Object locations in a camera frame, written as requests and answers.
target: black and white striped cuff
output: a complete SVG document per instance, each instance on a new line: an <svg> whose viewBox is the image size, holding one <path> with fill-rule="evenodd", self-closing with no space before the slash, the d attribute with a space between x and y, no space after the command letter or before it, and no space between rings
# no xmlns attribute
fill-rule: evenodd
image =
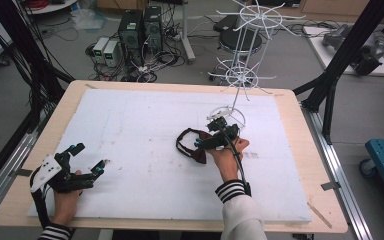
<svg viewBox="0 0 384 240"><path fill-rule="evenodd" d="M39 239L59 239L59 240L68 240L71 237L71 231L68 227L50 223L43 230L42 235Z"/></svg>
<svg viewBox="0 0 384 240"><path fill-rule="evenodd" d="M225 203L236 196L245 195L244 184L239 179L227 181L216 189L216 194Z"/></svg>

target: floor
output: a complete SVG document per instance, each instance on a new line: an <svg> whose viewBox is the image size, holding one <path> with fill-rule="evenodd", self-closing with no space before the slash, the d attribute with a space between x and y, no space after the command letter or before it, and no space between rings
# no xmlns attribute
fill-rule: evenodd
<svg viewBox="0 0 384 240"><path fill-rule="evenodd" d="M208 19L199 17L210 15L218 21L215 10L235 11L237 6L226 4L223 9L217 5L202 8L207 1L196 0L191 3L189 31L197 27L196 35L216 36ZM99 30L74 30L69 21L51 27L56 34L45 39L46 46L58 61L76 79L88 79L93 73L93 65L85 49L95 43L100 36L111 36L118 28L117 16L106 15L104 27ZM45 14L36 20L41 29L49 29L44 24L61 23L70 17L68 10ZM202 39L191 37L190 42L196 54L196 61L180 67L169 67L157 72L157 83L215 85L208 80L208 71L217 63L216 57L228 58L223 50L217 50L217 38ZM260 86L267 88L294 89L316 78L323 71L307 39L293 37L280 31L266 52L261 76L277 76L273 80L264 80ZM14 65L0 66L0 150L11 137L15 129L29 112L29 89L22 81ZM304 100L308 93L297 96ZM320 114L323 115L323 104ZM371 231L373 239L384 239L384 184L380 178L367 180L359 173L359 163L368 158L364 143L372 138L384 138L384 77L341 77L335 100L332 141L341 161L359 207ZM0 239L34 239L40 234L39 228L0 227ZM162 232L162 239L177 239L178 232ZM74 239L97 239L98 230L79 229ZM290 234L268 233L269 239L292 239ZM344 234L316 234L315 239L356 239L350 229Z"/></svg>

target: human hand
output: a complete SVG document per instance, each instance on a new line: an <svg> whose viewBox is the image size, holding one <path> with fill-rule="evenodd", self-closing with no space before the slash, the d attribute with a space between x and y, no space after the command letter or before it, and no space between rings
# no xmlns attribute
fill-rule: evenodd
<svg viewBox="0 0 384 240"><path fill-rule="evenodd" d="M243 138L237 138L233 143L235 144L236 151L239 153L239 158L242 160L242 151L248 147L249 141ZM230 146L221 150L210 149L207 150L207 152L213 156L223 182L238 179L238 164L236 163L233 150Z"/></svg>
<svg viewBox="0 0 384 240"><path fill-rule="evenodd" d="M83 190L72 191L69 193L58 193L54 191L55 215L52 223L68 226L77 212L77 201Z"/></svg>

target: plastic bag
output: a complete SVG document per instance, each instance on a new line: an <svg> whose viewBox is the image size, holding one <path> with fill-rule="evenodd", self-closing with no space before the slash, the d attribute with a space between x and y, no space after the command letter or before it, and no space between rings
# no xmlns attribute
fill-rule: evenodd
<svg viewBox="0 0 384 240"><path fill-rule="evenodd" d="M77 9L71 12L74 21L74 28L80 29L99 29L104 24L103 20L95 20L95 12L90 9Z"/></svg>

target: wooden table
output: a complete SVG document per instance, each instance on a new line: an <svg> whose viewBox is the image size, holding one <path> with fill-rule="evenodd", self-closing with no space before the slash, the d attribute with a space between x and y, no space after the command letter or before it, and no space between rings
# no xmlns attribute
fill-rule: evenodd
<svg viewBox="0 0 384 240"><path fill-rule="evenodd" d="M54 153L83 93L87 89L123 89L141 91L172 91L195 93L234 94L236 89L201 85L138 84L120 82L75 81L70 84L54 114L37 140L23 169L34 170L47 154ZM322 184L330 180L326 174L310 130L294 93L285 89L266 89L274 96L291 152L300 176L313 221L310 223L266 223L270 232L344 233L348 226L333 190L324 191ZM252 95L267 95L258 89L247 91ZM17 176L0 205L0 226L39 226L36 217L28 217L33 200L30 196L29 178ZM149 220L75 218L73 227L109 229L157 229L221 231L221 221Z"/></svg>

